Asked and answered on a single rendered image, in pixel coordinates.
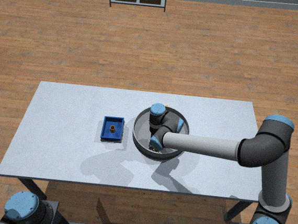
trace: table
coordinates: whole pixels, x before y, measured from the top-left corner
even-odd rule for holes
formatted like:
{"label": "table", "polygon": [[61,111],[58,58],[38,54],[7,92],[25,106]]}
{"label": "table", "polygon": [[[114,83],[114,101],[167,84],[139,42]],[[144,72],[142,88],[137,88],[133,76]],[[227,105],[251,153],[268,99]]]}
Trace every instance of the table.
{"label": "table", "polygon": [[[46,195],[34,179],[234,199],[238,207],[258,201],[261,167],[189,152],[166,162],[142,155],[133,124],[154,103],[183,114],[190,135],[240,141],[257,133],[251,102],[41,82],[0,175],[19,178],[40,199]],[[105,116],[124,117],[121,143],[100,141]]]}

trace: white cylindrical tube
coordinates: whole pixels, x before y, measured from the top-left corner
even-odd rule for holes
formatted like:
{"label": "white cylindrical tube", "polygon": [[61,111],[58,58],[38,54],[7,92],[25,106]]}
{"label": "white cylindrical tube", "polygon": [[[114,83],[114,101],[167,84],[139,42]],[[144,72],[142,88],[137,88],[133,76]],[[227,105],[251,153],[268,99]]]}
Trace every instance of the white cylindrical tube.
{"label": "white cylindrical tube", "polygon": [[209,155],[237,161],[239,141],[183,135],[167,132],[163,137],[166,148]]}

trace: blue tray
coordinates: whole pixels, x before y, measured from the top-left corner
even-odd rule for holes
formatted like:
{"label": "blue tray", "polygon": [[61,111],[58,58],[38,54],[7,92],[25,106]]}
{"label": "blue tray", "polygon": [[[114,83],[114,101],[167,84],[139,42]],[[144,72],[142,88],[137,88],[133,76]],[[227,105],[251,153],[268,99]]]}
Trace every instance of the blue tray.
{"label": "blue tray", "polygon": [[[115,132],[110,131],[110,126],[115,126]],[[124,118],[105,116],[100,138],[103,141],[121,142],[123,135]]]}

